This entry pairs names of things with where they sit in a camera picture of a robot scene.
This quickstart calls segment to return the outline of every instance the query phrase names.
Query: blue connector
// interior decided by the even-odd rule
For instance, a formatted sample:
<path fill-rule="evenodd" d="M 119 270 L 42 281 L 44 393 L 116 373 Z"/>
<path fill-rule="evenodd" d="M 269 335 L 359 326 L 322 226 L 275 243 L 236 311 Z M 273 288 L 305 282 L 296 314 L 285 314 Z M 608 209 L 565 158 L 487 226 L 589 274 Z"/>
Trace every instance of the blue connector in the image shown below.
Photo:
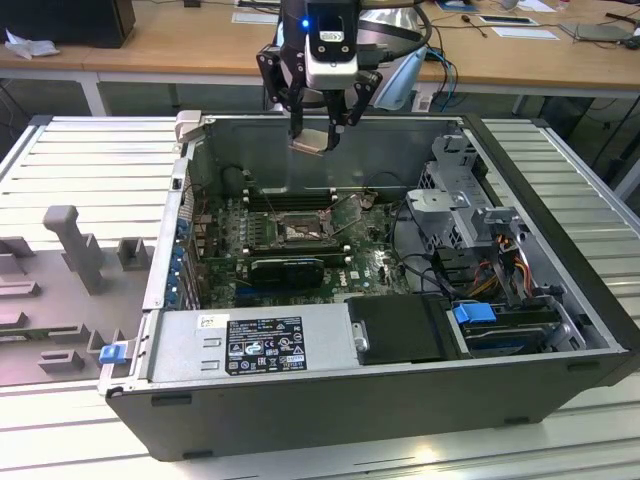
<path fill-rule="evenodd" d="M 174 289 L 171 288 L 164 296 L 164 299 L 167 302 L 167 306 L 172 308 L 178 305 L 178 292 L 174 292 L 173 290 Z"/>
<path fill-rule="evenodd" d="M 453 309 L 458 324 L 496 322 L 496 314 L 493 313 L 488 303 L 461 303 Z"/>
<path fill-rule="evenodd" d="M 169 272 L 169 276 L 167 277 L 167 285 L 170 287 L 178 286 L 178 276 L 174 272 Z"/>
<path fill-rule="evenodd" d="M 101 365 L 115 364 L 121 365 L 127 363 L 125 354 L 127 353 L 126 345 L 105 345 L 100 350 L 98 361 Z"/>
<path fill-rule="evenodd" d="M 185 237 L 187 232 L 189 231 L 189 222 L 187 222 L 184 218 L 179 218 L 176 222 L 176 234 L 178 237 Z"/>
<path fill-rule="evenodd" d="M 182 270 L 182 265 L 183 263 L 180 260 L 178 260 L 177 258 L 172 258 L 171 262 L 169 263 L 169 274 Z"/>

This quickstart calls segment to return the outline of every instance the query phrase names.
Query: warning label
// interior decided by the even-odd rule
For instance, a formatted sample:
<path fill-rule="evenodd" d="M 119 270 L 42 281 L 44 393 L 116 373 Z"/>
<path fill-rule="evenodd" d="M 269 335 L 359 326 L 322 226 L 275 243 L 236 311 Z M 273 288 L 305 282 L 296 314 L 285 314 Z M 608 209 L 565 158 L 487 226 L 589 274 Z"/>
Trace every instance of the warning label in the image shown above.
<path fill-rule="evenodd" d="M 301 317 L 231 320 L 225 370 L 229 375 L 306 370 Z"/>

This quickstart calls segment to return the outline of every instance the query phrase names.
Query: wooden desk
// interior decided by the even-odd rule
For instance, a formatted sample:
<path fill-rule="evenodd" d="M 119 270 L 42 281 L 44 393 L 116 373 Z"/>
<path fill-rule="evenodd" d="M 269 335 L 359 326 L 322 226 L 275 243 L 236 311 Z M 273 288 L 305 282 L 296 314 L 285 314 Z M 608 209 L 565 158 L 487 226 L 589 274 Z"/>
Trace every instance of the wooden desk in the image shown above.
<path fill-rule="evenodd" d="M 498 14 L 487 8 L 488 0 L 478 2 L 483 12 Z M 637 11 L 637 6 L 595 0 L 571 0 L 564 13 L 534 13 L 516 10 L 518 16 L 533 18 L 540 24 L 562 22 L 599 23 L 609 20 L 605 12 L 627 15 Z M 429 7 L 429 17 L 438 26 L 465 26 L 457 15 L 447 17 L 435 6 Z M 475 25 L 484 25 L 473 19 Z M 631 31 L 631 25 L 618 22 L 616 25 Z M 501 38 L 491 28 L 483 28 L 488 38 L 483 38 L 474 28 L 441 28 L 447 58 L 458 68 L 461 84 L 494 86 L 529 86 L 576 89 L 631 90 L 634 95 L 640 90 L 640 55 L 624 47 L 607 49 L 611 44 L 599 48 L 588 42 L 574 42 L 559 27 L 544 27 L 560 40 L 530 40 Z M 430 41 L 439 46 L 434 33 Z M 433 81 L 441 75 L 439 65 L 422 69 L 420 80 Z"/>
<path fill-rule="evenodd" d="M 481 10 L 496 14 L 489 0 L 477 0 L 477 4 Z M 255 55 L 270 42 L 273 25 L 232 23 L 236 10 L 226 5 L 185 9 L 181 2 L 135 1 L 134 6 L 136 26 L 122 48 L 62 46 L 61 55 L 32 61 L 2 51 L 0 77 L 78 81 L 94 115 L 107 113 L 99 82 L 262 85 Z M 451 16 L 433 4 L 425 9 L 437 26 L 467 25 L 459 14 Z M 569 10 L 562 14 L 517 13 L 545 24 L 596 23 L 605 21 L 605 12 L 629 14 L 635 10 L 637 7 L 621 3 L 572 0 Z M 482 25 L 479 20 L 474 23 Z M 484 28 L 488 35 L 485 39 L 474 28 L 442 28 L 447 58 L 458 68 L 457 90 L 610 98 L 634 98 L 640 93 L 640 53 L 623 47 L 612 50 L 574 43 L 559 28 L 548 30 L 560 40 L 500 38 L 490 28 Z M 435 33 L 430 43 L 439 46 Z M 439 64 L 425 63 L 418 89 L 429 95 L 442 79 Z"/>

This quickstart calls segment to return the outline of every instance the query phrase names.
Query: white table leg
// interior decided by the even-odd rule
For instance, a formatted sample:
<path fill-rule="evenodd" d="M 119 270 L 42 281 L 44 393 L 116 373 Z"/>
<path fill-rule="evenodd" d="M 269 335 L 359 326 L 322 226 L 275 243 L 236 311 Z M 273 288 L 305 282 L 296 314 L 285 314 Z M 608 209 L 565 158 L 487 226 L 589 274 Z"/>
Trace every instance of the white table leg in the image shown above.
<path fill-rule="evenodd" d="M 522 109 L 527 104 L 528 99 L 528 95 L 518 95 L 518 98 L 516 98 L 513 108 L 511 109 L 511 113 L 513 115 L 520 115 L 522 113 Z"/>
<path fill-rule="evenodd" d="M 104 101 L 100 89 L 98 88 L 98 75 L 95 72 L 83 72 L 80 74 L 78 83 L 82 86 L 82 91 L 87 99 L 89 110 L 94 117 L 105 117 L 111 115 L 109 106 Z"/>

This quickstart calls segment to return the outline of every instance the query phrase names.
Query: robotic arm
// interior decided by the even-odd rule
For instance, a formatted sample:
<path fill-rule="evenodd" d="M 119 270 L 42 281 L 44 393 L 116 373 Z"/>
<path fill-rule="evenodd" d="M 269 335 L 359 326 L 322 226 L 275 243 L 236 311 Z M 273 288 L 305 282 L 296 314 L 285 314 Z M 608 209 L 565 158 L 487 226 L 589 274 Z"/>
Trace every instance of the robotic arm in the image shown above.
<path fill-rule="evenodd" d="M 431 35 L 429 19 L 417 6 L 422 1 L 281 0 L 282 44 L 274 39 L 257 60 L 269 97 L 290 115 L 294 149 L 313 154 L 333 150 L 344 127 L 358 123 L 383 83 L 385 92 L 397 91 L 400 80 L 405 97 L 396 94 L 393 104 L 385 107 L 404 104 Z M 420 33 L 418 18 L 425 34 Z M 392 44 L 400 48 L 391 50 Z M 386 82 L 378 71 L 381 64 L 393 66 Z M 303 128 L 305 108 L 327 109 L 327 132 Z"/>

